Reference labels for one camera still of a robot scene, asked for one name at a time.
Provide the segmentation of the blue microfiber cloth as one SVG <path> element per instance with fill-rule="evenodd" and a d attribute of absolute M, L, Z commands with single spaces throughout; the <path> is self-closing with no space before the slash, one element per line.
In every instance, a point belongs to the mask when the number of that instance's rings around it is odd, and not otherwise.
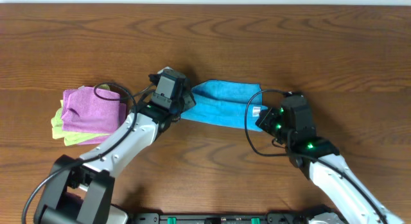
<path fill-rule="evenodd" d="M 196 105 L 184 112 L 183 119 L 229 128 L 247 128 L 260 132 L 256 126 L 259 117 L 252 116 L 253 106 L 262 105 L 262 95 L 253 95 L 261 90 L 256 83 L 208 80 L 192 88 Z"/>

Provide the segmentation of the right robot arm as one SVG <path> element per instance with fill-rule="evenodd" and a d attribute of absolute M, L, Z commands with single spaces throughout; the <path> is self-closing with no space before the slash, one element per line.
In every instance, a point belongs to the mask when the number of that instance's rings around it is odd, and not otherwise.
<path fill-rule="evenodd" d="M 255 125 L 285 145 L 285 155 L 321 189 L 348 223 L 403 223 L 359 181 L 329 140 L 317 135 L 307 105 L 253 108 Z"/>

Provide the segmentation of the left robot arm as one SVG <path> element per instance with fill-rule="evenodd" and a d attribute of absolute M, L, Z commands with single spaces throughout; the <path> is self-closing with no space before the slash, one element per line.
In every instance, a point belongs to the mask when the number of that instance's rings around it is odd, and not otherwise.
<path fill-rule="evenodd" d="M 77 159 L 62 155 L 35 189 L 42 195 L 34 223 L 128 223 L 130 215 L 112 204 L 116 177 L 194 106 L 189 87 L 159 86 L 149 102 L 134 103 L 125 122 L 105 142 Z"/>

